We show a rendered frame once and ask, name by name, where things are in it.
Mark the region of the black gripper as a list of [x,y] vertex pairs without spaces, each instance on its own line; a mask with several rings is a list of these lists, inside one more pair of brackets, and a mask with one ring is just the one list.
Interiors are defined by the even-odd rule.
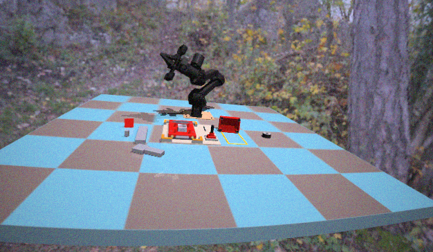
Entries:
[[[174,71],[177,70],[176,68],[178,68],[180,66],[181,61],[182,61],[182,60],[180,60],[180,58],[182,55],[184,55],[186,53],[187,50],[188,50],[187,46],[182,45],[179,47],[177,54],[175,54],[175,55],[168,55],[165,53],[160,53],[161,57],[163,58],[163,60],[167,64],[167,68],[171,69],[169,73],[166,73],[164,80],[171,81],[174,79],[174,76],[175,76]],[[183,75],[186,75],[190,71],[190,68],[191,68],[191,66],[188,63],[188,65],[186,66],[187,71],[185,74],[181,73],[179,70],[177,70],[177,71],[179,71]]]

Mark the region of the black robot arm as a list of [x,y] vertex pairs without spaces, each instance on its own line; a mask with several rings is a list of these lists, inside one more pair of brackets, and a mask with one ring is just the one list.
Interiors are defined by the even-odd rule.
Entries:
[[[224,76],[219,73],[217,69],[210,69],[208,71],[201,69],[204,59],[205,58],[203,55],[195,53],[192,61],[190,62],[190,71],[188,74],[186,74],[186,76],[190,78],[191,84],[199,86],[203,86],[205,81],[210,79],[210,81],[202,88],[194,88],[189,93],[188,102],[189,105],[192,105],[192,113],[190,114],[191,117],[202,118],[202,107],[205,107],[207,103],[205,96],[215,87],[219,87],[225,82]],[[182,60],[181,64],[176,69],[185,74],[187,71],[186,66],[188,65],[189,58],[183,56],[183,58],[180,60]]]

